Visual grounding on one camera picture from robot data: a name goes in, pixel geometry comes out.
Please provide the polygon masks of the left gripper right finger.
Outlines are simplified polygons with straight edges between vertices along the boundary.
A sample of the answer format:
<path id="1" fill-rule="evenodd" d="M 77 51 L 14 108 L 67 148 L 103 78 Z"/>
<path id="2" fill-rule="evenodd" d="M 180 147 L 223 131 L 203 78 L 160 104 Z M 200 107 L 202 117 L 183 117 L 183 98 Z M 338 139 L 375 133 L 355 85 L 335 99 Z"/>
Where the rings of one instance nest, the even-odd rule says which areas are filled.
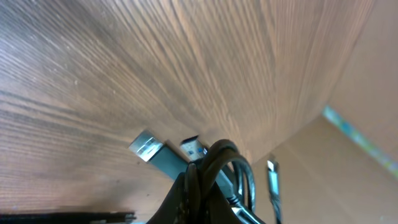
<path id="1" fill-rule="evenodd" d="M 217 184 L 214 184 L 206 196 L 205 202 L 206 224 L 241 224 L 234 214 L 228 201 Z"/>

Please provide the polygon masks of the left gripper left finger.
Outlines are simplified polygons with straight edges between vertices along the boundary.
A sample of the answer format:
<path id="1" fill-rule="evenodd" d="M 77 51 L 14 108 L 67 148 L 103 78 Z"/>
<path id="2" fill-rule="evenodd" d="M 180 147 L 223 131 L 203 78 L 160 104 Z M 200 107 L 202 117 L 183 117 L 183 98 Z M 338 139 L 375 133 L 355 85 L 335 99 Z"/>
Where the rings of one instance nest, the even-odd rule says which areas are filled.
<path id="1" fill-rule="evenodd" d="M 147 224 L 184 224 L 187 223 L 185 200 L 185 173 L 176 178 L 166 198 Z"/>

